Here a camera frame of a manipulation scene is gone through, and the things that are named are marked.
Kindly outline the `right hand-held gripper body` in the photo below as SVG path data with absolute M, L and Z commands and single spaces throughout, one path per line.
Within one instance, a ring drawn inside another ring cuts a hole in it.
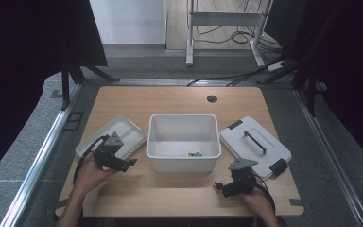
M 257 165 L 256 161 L 238 158 L 229 166 L 233 182 L 231 189 L 238 194 L 250 194 L 256 185 L 252 167 Z

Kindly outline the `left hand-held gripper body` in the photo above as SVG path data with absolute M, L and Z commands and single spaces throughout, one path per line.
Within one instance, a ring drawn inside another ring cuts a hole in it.
M 96 148 L 94 152 L 95 161 L 102 169 L 113 169 L 116 164 L 120 164 L 120 158 L 116 156 L 116 152 L 123 147 L 124 143 L 116 132 L 106 135 L 103 142 Z

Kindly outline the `white bin lid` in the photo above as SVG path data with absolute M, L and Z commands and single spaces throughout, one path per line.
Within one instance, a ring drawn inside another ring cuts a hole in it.
M 120 137 L 123 146 L 115 153 L 117 158 L 126 160 L 134 151 L 147 140 L 147 134 L 124 115 L 118 115 L 101 129 L 76 146 L 76 155 L 81 157 L 87 148 L 100 136 L 112 135 L 114 132 Z

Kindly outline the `white plastic storage box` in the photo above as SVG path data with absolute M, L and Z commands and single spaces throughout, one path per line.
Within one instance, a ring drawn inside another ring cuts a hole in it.
M 185 157 L 200 151 L 202 157 Z M 210 113 L 156 113 L 149 119 L 146 155 L 157 172 L 211 172 L 222 154 Z

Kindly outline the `person's left hand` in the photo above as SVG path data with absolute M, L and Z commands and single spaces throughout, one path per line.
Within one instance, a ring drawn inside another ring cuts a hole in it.
M 82 163 L 74 187 L 77 191 L 87 194 L 115 173 L 116 170 L 103 170 L 96 163 L 94 155 L 90 153 Z

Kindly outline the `person's right hand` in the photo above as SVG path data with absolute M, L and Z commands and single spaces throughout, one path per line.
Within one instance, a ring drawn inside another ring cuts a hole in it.
M 250 194 L 240 194 L 239 197 L 248 205 L 251 211 L 261 218 L 274 217 L 274 211 L 266 194 L 258 188 L 254 188 Z

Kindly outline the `black tripod stand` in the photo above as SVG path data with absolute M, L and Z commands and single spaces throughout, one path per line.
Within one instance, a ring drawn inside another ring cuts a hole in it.
M 106 81 L 119 81 L 118 78 L 110 76 L 106 72 L 102 71 L 95 65 L 86 64 L 85 67 L 97 74 Z M 85 80 L 84 74 L 81 70 L 81 65 L 73 59 L 66 59 L 63 62 L 61 69 L 61 85 L 62 85 L 62 106 L 61 110 L 64 111 L 70 105 L 70 81 L 72 79 L 75 84 L 82 84 Z
M 258 84 L 271 84 L 272 82 L 281 79 L 287 74 L 292 73 L 294 70 L 297 70 L 298 73 L 291 81 L 291 86 L 294 89 L 302 89 L 304 85 L 307 85 L 306 108 L 311 113 L 311 115 L 315 117 L 315 95 L 317 94 L 317 79 L 313 73 L 313 64 L 310 60 L 301 59 L 296 61 L 295 63 L 284 67 L 281 71 L 277 72 L 270 78 L 258 81 Z

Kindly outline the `black curtain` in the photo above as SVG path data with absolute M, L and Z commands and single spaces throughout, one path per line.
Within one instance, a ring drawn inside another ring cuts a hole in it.
M 336 17 L 310 70 L 326 85 L 329 108 L 363 149 L 363 0 L 273 0 L 265 32 L 298 61 L 309 53 L 332 11 Z
M 91 0 L 0 0 L 0 160 L 70 62 L 107 64 Z

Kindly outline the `white power strip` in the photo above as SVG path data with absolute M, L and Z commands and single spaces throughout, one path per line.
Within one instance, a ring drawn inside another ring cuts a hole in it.
M 284 61 L 279 61 L 268 66 L 269 72 L 277 71 L 285 67 Z

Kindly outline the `white metal stand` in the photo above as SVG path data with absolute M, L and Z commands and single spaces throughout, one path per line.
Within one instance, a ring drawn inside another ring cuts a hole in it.
M 189 28 L 186 42 L 186 65 L 193 65 L 194 41 L 193 28 L 195 26 L 247 26 L 254 27 L 254 37 L 249 41 L 251 52 L 259 68 L 266 65 L 261 57 L 258 44 L 264 32 L 272 0 L 267 0 L 265 8 L 258 12 L 209 12 L 195 10 L 196 0 L 187 0 L 187 25 Z

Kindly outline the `silver metal floor rail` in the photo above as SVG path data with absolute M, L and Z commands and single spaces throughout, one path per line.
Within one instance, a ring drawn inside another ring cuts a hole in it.
M 105 82 L 111 86 L 198 86 L 198 87 L 224 87 L 232 86 L 227 80 L 209 79 L 120 79 L 119 81 Z
M 69 104 L 65 109 L 60 110 L 57 114 L 30 169 L 28 170 L 25 178 L 22 180 L 22 184 L 17 191 L 12 203 L 10 204 L 7 213 L 2 219 L 0 227 L 16 227 L 20 216 L 26 209 L 26 205 L 31 198 L 38 180 L 43 173 L 43 169 L 46 166 L 53 147 L 60 136 L 60 132 L 63 129 L 68 116 L 72 112 L 72 108 L 74 107 L 74 99 L 78 96 L 80 89 L 81 85 L 75 84 L 70 90 Z
M 298 100 L 298 103 L 302 109 L 304 117 L 309 124 L 311 131 L 313 132 L 320 150 L 325 157 L 326 163 L 330 167 L 337 185 L 343 194 L 348 206 L 354 216 L 354 219 L 358 227 L 363 227 L 363 202 L 359 198 L 358 194 L 354 190 L 346 171 L 338 161 L 334 150 L 332 149 L 329 141 L 327 140 L 323 129 L 321 128 L 318 119 L 310 113 L 307 109 L 307 102 L 302 91 L 293 91 L 293 94 Z

